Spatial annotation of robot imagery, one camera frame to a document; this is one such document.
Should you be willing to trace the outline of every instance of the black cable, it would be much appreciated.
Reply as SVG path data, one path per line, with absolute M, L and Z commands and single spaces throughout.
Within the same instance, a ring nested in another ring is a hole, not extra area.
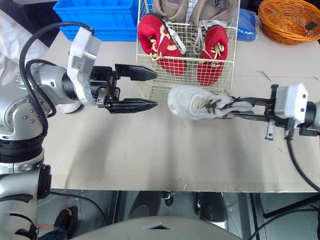
M 32 64 L 47 64 L 47 65 L 51 65 L 51 66 L 57 66 L 54 63 L 50 62 L 50 61 L 46 61 L 46 60 L 42 60 L 42 59 L 32 59 L 29 60 L 26 65 L 25 65 L 25 71 L 26 71 L 26 76 L 28 77 L 28 80 L 31 82 L 33 88 L 43 97 L 43 99 L 49 104 L 52 113 L 50 113 L 47 118 L 51 118 L 54 115 L 56 115 L 57 113 L 57 109 L 56 106 L 54 105 L 54 103 L 50 100 L 50 98 L 45 94 L 45 92 L 38 86 L 38 84 L 36 83 L 32 73 L 31 73 L 31 66 Z
M 313 181 L 311 181 L 307 175 L 305 175 L 305 173 L 302 171 L 301 167 L 299 166 L 297 160 L 296 160 L 296 157 L 294 155 L 294 151 L 292 149 L 292 145 L 291 145 L 291 141 L 292 141 L 292 137 L 291 136 L 288 136 L 286 138 L 286 145 L 288 147 L 288 150 L 289 150 L 289 154 L 290 154 L 290 157 L 291 157 L 291 160 L 292 160 L 292 163 L 295 167 L 295 169 L 298 171 L 298 173 L 301 175 L 301 177 L 313 188 L 315 189 L 317 192 L 320 192 L 320 187 L 318 187 Z
M 275 216 L 274 218 L 270 219 L 269 221 L 265 222 L 264 224 L 262 224 L 255 232 L 254 234 L 252 234 L 252 236 L 248 239 L 248 240 L 253 240 L 255 238 L 255 236 L 258 234 L 258 232 L 260 232 L 261 229 L 263 229 L 265 226 L 269 225 L 271 222 L 273 222 L 274 220 L 281 218 L 285 215 L 288 214 L 292 214 L 292 213 L 296 213 L 296 212 L 319 212 L 318 209 L 298 209 L 298 210 L 292 210 L 292 211 L 287 211 L 284 212 L 282 214 L 279 214 L 278 216 Z
M 63 196 L 63 197 L 71 197 L 71 198 L 83 199 L 83 200 L 85 200 L 85 201 L 93 204 L 93 205 L 96 207 L 96 209 L 101 213 L 102 218 L 103 218 L 103 220 L 105 221 L 105 224 L 106 224 L 106 225 L 109 225 L 109 224 L 108 224 L 108 220 L 107 220 L 106 216 L 104 215 L 104 212 L 101 210 L 101 208 L 99 207 L 99 205 L 98 205 L 96 202 L 92 201 L 91 199 L 89 199 L 89 198 L 87 198 L 87 197 L 84 197 L 84 196 L 73 195 L 73 194 L 69 194 L 69 193 L 60 193 L 60 192 L 55 192 L 55 191 L 51 191 L 50 194 L 52 194 L 52 195 L 58 195 L 58 196 Z
M 25 45 L 23 46 L 22 50 L 21 50 L 21 53 L 20 53 L 20 57 L 19 57 L 19 70 L 20 70 L 20 75 L 21 75 L 21 78 L 22 78 L 22 81 L 24 83 L 24 86 L 32 100 L 32 103 L 34 105 L 34 108 L 36 110 L 36 112 L 39 114 L 39 117 L 40 117 L 40 121 L 41 121 L 41 124 L 42 124 L 42 127 L 43 127 L 43 131 L 42 131 L 42 134 L 43 135 L 46 135 L 47 132 L 48 132 L 48 120 L 46 118 L 46 115 L 43 111 L 43 109 L 41 108 L 41 105 L 28 81 L 28 77 L 27 77 L 27 72 L 26 72 L 26 68 L 25 68 L 25 64 L 26 64 L 26 56 L 27 56 L 27 52 L 30 48 L 30 46 L 32 45 L 32 43 L 37 40 L 39 37 L 41 37 L 43 34 L 53 30 L 53 29 L 56 29 L 56 28 L 59 28 L 59 27 L 62 27 L 62 26 L 69 26 L 69 25 L 72 25 L 72 26 L 80 26 L 80 27 L 83 27 L 83 28 L 86 28 L 88 29 L 89 31 L 92 32 L 92 34 L 94 34 L 94 31 L 93 29 L 86 25 L 86 24 L 83 24 L 83 23 L 79 23 L 79 22 L 73 22 L 73 21 L 67 21 L 67 22 L 56 22 L 56 23 L 53 23 L 53 24 L 50 24 L 48 26 L 45 26 L 43 28 L 41 28 L 40 30 L 38 30 L 37 32 L 35 32 L 35 34 L 33 34 L 29 40 L 25 43 Z

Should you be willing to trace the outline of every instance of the black shoe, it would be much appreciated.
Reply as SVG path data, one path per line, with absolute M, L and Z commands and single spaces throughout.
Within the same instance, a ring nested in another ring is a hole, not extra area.
M 70 208 L 64 208 L 60 211 L 54 222 L 54 227 L 64 227 L 69 238 L 72 237 L 72 233 L 78 221 L 78 208 L 72 206 Z

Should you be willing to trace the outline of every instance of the beige sneaker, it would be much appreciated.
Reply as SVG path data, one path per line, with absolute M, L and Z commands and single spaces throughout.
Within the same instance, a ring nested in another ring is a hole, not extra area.
M 199 25 L 199 20 L 219 20 L 231 22 L 237 8 L 238 0 L 198 0 L 189 23 Z
M 185 23 L 188 0 L 154 0 L 152 11 L 160 14 L 164 20 L 173 23 Z

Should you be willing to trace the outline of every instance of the white wire basket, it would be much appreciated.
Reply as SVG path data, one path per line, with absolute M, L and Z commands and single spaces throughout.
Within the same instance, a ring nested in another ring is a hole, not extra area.
M 186 19 L 191 16 L 192 10 L 196 5 L 197 0 L 189 0 L 189 8 L 186 14 Z M 186 47 L 186 53 L 183 57 L 169 57 L 164 56 L 164 59 L 173 60 L 184 60 L 186 63 L 186 69 L 181 75 L 174 75 L 163 69 L 157 61 L 151 60 L 150 56 L 146 54 L 140 42 L 137 39 L 136 44 L 136 63 L 137 65 L 149 68 L 157 73 L 157 78 L 146 81 L 139 82 L 138 87 L 144 99 L 148 100 L 166 100 L 168 93 L 171 88 L 178 85 L 192 85 L 204 88 L 216 94 L 228 94 L 232 90 L 233 73 L 234 73 L 234 63 L 236 54 L 236 42 L 237 42 L 237 31 L 238 31 L 238 20 L 239 20 L 239 9 L 240 1 L 238 1 L 237 8 L 235 10 L 232 21 L 228 22 L 226 27 L 226 33 L 228 37 L 228 54 L 226 60 L 214 60 L 214 59 L 201 59 L 199 54 L 195 54 L 193 51 L 194 38 L 197 34 L 197 27 L 191 26 L 187 23 L 175 23 L 169 22 L 168 26 L 173 29 L 181 41 Z M 147 13 L 152 12 L 152 0 L 139 0 L 139 13 L 138 13 L 138 25 L 140 19 Z M 203 33 L 206 29 L 201 25 L 201 30 Z M 218 71 L 219 77 L 210 85 L 203 86 L 200 84 L 199 79 L 201 75 L 197 74 L 198 65 L 203 62 L 210 62 L 210 64 L 223 65 L 223 67 L 216 69 Z

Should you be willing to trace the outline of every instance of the wire basket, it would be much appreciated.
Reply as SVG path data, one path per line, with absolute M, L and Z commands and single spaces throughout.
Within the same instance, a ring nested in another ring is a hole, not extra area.
M 196 5 L 197 0 L 189 0 L 189 8 L 187 11 L 186 19 L 188 21 L 191 16 L 192 10 Z M 240 1 L 238 1 L 236 11 L 234 13 L 232 21 L 228 22 L 226 27 L 226 34 L 228 37 L 228 55 L 226 60 L 214 60 L 214 59 L 201 59 L 199 54 L 193 52 L 194 38 L 197 34 L 197 27 L 191 26 L 185 23 L 175 23 L 169 22 L 168 26 L 173 29 L 181 41 L 186 47 L 186 53 L 183 57 L 169 57 L 164 56 L 164 59 L 171 60 L 184 60 L 186 63 L 186 69 L 182 75 L 174 75 L 163 69 L 158 62 L 151 60 L 150 56 L 146 54 L 140 42 L 137 39 L 136 45 L 136 62 L 137 65 L 149 68 L 157 73 L 157 78 L 147 81 L 139 82 L 138 87 L 141 91 L 143 98 L 148 100 L 166 100 L 168 93 L 171 88 L 178 85 L 192 85 L 207 89 L 216 94 L 230 93 L 232 90 L 234 63 L 235 63 L 235 53 L 236 53 L 236 40 L 238 31 L 238 20 L 239 20 L 239 8 Z M 151 0 L 139 0 L 139 14 L 138 14 L 138 24 L 140 19 L 147 13 L 152 12 L 152 1 Z M 206 29 L 201 25 L 201 30 L 203 33 Z M 219 74 L 218 79 L 213 81 L 212 84 L 203 86 L 199 83 L 199 78 L 201 76 L 197 75 L 198 65 L 203 62 L 210 62 L 210 64 L 222 65 L 223 67 L 217 68 L 217 73 Z
M 262 31 L 284 45 L 320 39 L 320 10 L 304 0 L 264 0 L 258 10 Z

